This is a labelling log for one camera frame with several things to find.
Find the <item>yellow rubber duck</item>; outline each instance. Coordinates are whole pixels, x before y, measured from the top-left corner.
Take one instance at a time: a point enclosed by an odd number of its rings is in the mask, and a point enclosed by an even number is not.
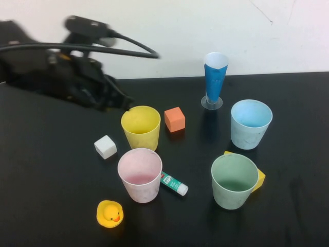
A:
[[[98,204],[97,221],[107,228],[118,226],[123,220],[122,206],[114,201],[104,200]]]

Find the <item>glue stick cap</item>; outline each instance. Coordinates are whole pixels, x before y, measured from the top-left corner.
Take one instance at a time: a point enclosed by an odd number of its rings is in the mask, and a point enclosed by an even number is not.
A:
[[[189,190],[188,186],[186,186],[185,184],[181,184],[177,189],[177,193],[180,194],[181,196],[185,196],[188,190]]]

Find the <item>yellow cup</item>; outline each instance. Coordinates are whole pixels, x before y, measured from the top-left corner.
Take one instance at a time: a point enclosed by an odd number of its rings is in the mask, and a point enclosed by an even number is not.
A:
[[[160,122],[158,111],[145,105],[131,108],[121,118],[122,128],[132,149],[148,148],[154,151],[158,147]]]

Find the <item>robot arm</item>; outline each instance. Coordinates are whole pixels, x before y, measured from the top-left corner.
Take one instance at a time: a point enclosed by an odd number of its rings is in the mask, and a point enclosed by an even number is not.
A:
[[[104,23],[70,16],[65,27],[70,34],[63,43],[38,43],[15,22],[0,22],[0,81],[99,111],[108,108],[129,110],[132,98],[119,88],[113,77],[103,73],[101,63],[89,58],[89,53],[95,51],[144,58],[159,58],[159,55],[109,29]],[[110,46],[109,38],[125,39],[149,53],[93,46]],[[83,56],[72,55],[74,50],[83,52]]]

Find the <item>white wall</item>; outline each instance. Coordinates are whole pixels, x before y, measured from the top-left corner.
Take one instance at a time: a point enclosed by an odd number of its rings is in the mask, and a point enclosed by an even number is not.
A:
[[[1,20],[17,20],[44,42],[62,41],[72,14],[160,53],[94,54],[117,78],[201,76],[212,51],[229,57],[230,75],[329,70],[329,0],[2,0],[0,8]]]

